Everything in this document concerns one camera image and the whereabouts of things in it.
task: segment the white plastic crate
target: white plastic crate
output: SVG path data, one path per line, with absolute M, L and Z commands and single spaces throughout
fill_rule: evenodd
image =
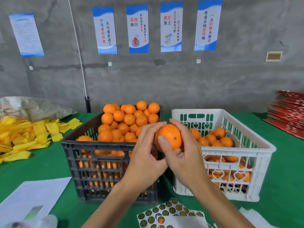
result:
M 220 156 L 219 163 L 205 160 L 208 174 L 214 177 L 212 181 L 219 186 L 228 199 L 259 201 L 259 193 L 271 155 L 276 151 L 274 145 L 223 109 L 174 109 L 172 118 L 185 124 L 189 129 L 197 129 L 203 137 L 211 130 L 224 128 L 227 137 L 234 141 L 235 147 L 202 147 L 204 159 L 206 155 Z M 236 156 L 238 161 L 222 162 L 222 156 Z M 176 177 L 174 177 L 173 190 L 179 195 L 193 196 Z

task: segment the white pipe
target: white pipe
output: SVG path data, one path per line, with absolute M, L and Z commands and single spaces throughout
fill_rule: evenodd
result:
M 77 43 L 77 48 L 78 48 L 78 54 L 79 54 L 79 59 L 80 59 L 80 66 L 81 66 L 81 72 L 82 72 L 82 78 L 83 78 L 83 85 L 85 86 L 85 74 L 83 73 L 83 67 L 82 67 L 82 61 L 81 61 L 79 43 L 78 43 L 78 39 L 77 39 L 77 33 L 76 33 L 76 28 L 75 28 L 75 23 L 74 23 L 74 18 L 73 18 L 71 3 L 70 3 L 70 0 L 68 0 L 68 1 L 69 1 L 70 12 L 71 12 L 71 17 L 72 17 L 72 22 L 73 22 L 73 27 L 74 27 L 75 37 L 76 37 L 76 43 Z M 85 97 L 87 98 L 88 95 L 87 95 L 87 89 L 86 89 L 86 87 L 85 87 L 85 94 L 86 94 Z

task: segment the pile of yellow fabric strips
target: pile of yellow fabric strips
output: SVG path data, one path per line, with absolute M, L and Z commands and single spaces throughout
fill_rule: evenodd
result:
M 77 118 L 68 123 L 61 122 L 59 119 L 43 119 L 32 123 L 29 120 L 18 120 L 6 116 L 0 122 L 0 164 L 28 159 L 32 154 L 29 150 L 46 148 L 51 140 L 53 142 L 62 140 L 63 133 L 80 125 L 82 122 Z

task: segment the plastic crate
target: plastic crate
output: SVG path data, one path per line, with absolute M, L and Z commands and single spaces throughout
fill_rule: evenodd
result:
M 162 118 L 162 107 L 158 113 Z M 100 113 L 68 134 L 62 141 L 72 179 L 80 199 L 86 202 L 102 202 L 119 182 L 130 162 L 129 151 L 134 143 L 129 142 L 81 142 L 77 138 L 87 135 L 97 141 Z M 121 150 L 122 157 L 98 156 L 96 150 Z M 158 181 L 142 192 L 134 205 L 156 205 L 158 203 Z
M 274 145 L 223 109 L 174 109 L 172 118 L 189 129 L 196 128 L 203 137 L 211 130 L 224 128 L 227 137 L 234 141 L 235 147 L 202 147 L 205 167 L 208 174 L 213 176 L 211 181 L 216 183 L 230 200 L 259 201 L 259 193 L 272 153 L 276 151 Z M 208 162 L 205 160 L 206 155 L 218 155 L 220 162 Z M 222 162 L 222 156 L 237 156 L 238 161 Z M 179 195 L 193 196 L 176 177 L 173 190 Z

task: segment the person's right hand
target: person's right hand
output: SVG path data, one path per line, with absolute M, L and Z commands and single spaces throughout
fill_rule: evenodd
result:
M 158 142 L 165 153 L 166 161 L 177 179 L 195 194 L 196 186 L 202 186 L 202 183 L 204 187 L 208 187 L 212 183 L 204 166 L 201 146 L 186 126 L 174 119 L 170 119 L 170 123 L 175 125 L 181 132 L 184 153 L 177 157 L 176 153 L 172 151 L 169 141 L 164 136 L 159 136 Z

